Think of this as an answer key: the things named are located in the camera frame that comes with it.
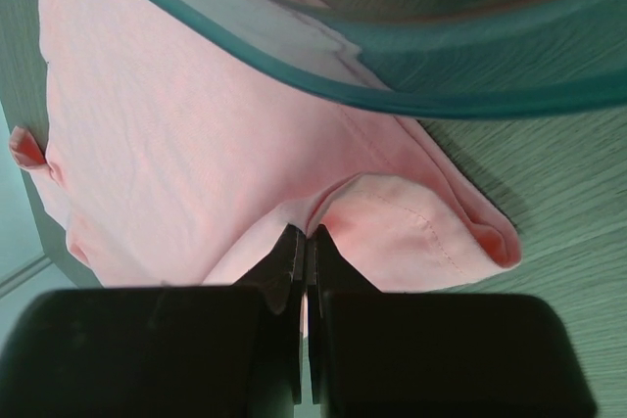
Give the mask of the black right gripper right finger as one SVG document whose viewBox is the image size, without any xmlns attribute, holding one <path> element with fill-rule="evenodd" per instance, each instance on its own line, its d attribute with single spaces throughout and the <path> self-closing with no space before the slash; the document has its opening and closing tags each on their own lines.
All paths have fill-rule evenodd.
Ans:
<svg viewBox="0 0 627 418">
<path fill-rule="evenodd" d="M 319 227 L 307 248 L 313 401 L 325 417 L 594 417 L 566 329 L 519 294 L 385 293 Z"/>
</svg>

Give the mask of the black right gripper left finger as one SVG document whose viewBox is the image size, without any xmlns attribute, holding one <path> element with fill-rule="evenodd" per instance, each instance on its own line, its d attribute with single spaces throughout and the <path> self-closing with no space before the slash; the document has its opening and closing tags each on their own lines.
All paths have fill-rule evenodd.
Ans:
<svg viewBox="0 0 627 418">
<path fill-rule="evenodd" d="M 1 354 L 5 417 L 290 417 L 302 400 L 306 237 L 234 284 L 58 290 Z"/>
</svg>

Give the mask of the pink t shirt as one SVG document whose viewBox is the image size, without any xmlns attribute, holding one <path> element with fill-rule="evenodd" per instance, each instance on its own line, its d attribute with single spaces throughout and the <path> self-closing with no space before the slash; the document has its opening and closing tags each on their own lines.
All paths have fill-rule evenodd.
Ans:
<svg viewBox="0 0 627 418">
<path fill-rule="evenodd" d="M 148 0 L 39 0 L 49 140 L 9 141 L 106 286 L 227 284 L 324 225 L 384 291 L 477 282 L 518 235 L 414 120 L 249 68 Z"/>
</svg>

